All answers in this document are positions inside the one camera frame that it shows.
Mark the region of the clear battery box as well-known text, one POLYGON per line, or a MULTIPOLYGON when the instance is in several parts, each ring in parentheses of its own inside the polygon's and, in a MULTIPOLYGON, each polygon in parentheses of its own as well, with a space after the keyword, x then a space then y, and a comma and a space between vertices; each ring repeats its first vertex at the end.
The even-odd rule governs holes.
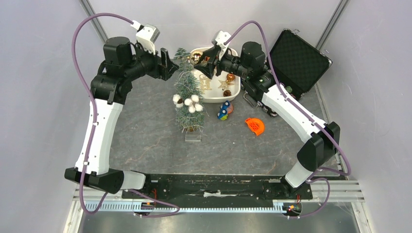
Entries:
POLYGON ((186 142, 201 142, 202 136, 197 133, 189 133, 185 135, 186 142))

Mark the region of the silver gold bauble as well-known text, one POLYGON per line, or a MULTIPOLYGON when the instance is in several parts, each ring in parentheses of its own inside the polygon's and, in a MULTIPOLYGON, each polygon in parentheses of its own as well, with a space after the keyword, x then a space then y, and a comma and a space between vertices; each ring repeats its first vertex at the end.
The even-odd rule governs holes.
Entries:
POLYGON ((189 62, 194 66, 199 63, 200 58, 202 57, 203 52, 202 51, 193 51, 189 55, 189 62))

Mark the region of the white cotton boll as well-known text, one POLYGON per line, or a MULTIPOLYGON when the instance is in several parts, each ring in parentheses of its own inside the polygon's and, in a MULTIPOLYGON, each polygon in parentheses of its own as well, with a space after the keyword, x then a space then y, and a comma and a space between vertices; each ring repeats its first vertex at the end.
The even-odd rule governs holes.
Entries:
POLYGON ((176 108, 182 108, 184 106, 184 101, 178 94, 173 95, 172 101, 176 108))
POLYGON ((188 107, 188 112, 191 114, 202 112, 204 109, 200 104, 200 97, 198 95, 191 95, 190 98, 184 100, 184 104, 188 107))

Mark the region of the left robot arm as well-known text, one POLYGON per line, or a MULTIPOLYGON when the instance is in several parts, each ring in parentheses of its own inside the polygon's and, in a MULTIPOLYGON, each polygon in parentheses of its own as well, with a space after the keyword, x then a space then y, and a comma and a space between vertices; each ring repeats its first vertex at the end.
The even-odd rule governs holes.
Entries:
POLYGON ((74 167, 65 170, 65 179, 107 193, 134 189, 140 198, 151 195, 153 186, 144 173, 110 168, 109 154, 120 113, 132 90, 132 82, 143 76, 168 80, 179 66, 168 50, 150 53, 143 44, 126 37, 112 37, 103 46, 104 60, 90 84, 86 137, 74 167))

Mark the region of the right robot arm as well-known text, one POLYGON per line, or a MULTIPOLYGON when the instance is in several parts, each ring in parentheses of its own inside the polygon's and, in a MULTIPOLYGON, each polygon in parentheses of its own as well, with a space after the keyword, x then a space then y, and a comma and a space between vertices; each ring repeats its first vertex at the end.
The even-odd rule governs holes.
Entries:
POLYGON ((324 122, 287 92, 269 66, 261 44, 244 43, 239 56, 234 56, 228 46, 217 44, 191 51, 189 62, 209 79, 229 74, 239 77, 247 94, 282 117, 300 137, 304 145, 297 153, 297 162, 281 179, 283 196, 295 197, 302 184, 309 182, 327 160, 340 152, 339 125, 324 122))

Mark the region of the small frosted christmas tree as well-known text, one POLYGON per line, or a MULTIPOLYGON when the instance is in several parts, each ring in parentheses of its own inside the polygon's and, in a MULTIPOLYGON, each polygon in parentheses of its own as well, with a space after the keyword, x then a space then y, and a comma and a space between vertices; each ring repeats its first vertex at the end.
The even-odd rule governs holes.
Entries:
MULTIPOLYGON (((200 97, 200 104, 203 106, 203 95, 199 89, 199 80, 194 75, 193 65, 189 62, 189 52, 184 48, 178 48, 174 55, 175 61, 178 62, 178 77, 175 83, 175 94, 181 96, 183 101, 190 98, 191 95, 200 97)), ((176 121, 179 127, 186 132, 194 132, 203 128, 205 122, 204 109, 202 112, 193 114, 188 112, 188 107, 176 108, 176 121)))

